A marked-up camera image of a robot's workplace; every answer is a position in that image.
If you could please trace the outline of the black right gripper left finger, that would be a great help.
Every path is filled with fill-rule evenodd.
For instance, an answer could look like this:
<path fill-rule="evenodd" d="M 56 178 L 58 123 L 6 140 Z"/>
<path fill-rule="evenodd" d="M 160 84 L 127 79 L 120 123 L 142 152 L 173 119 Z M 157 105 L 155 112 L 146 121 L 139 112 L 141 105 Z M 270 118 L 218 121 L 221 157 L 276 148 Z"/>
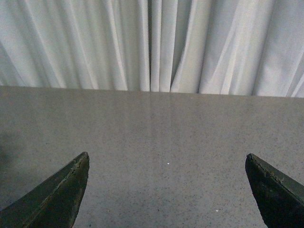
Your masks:
<path fill-rule="evenodd" d="M 83 152 L 0 212 L 2 228 L 71 228 L 86 190 L 89 155 Z"/>

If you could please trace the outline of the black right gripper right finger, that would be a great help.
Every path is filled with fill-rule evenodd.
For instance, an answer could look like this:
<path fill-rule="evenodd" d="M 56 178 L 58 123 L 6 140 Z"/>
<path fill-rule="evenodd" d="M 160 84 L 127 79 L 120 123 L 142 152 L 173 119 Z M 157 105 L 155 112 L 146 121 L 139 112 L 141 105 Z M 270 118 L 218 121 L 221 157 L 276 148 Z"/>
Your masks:
<path fill-rule="evenodd" d="M 245 162 L 247 178 L 262 219 L 269 228 L 304 226 L 304 186 L 258 156 Z"/>

